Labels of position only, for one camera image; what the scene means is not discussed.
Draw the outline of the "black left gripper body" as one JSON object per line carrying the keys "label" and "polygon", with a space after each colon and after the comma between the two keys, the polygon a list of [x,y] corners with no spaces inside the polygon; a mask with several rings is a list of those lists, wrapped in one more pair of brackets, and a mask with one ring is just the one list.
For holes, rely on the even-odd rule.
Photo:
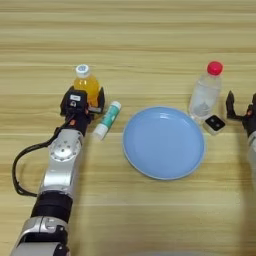
{"label": "black left gripper body", "polygon": [[66,108],[62,109],[61,116],[65,118],[63,129],[73,129],[85,135],[88,125],[91,123],[92,117],[87,108]]}

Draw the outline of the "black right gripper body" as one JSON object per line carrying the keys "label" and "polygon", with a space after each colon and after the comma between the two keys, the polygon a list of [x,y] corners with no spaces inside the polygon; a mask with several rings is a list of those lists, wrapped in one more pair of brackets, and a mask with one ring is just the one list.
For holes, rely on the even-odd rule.
{"label": "black right gripper body", "polygon": [[250,104],[248,106],[242,124],[248,134],[256,131],[256,105]]}

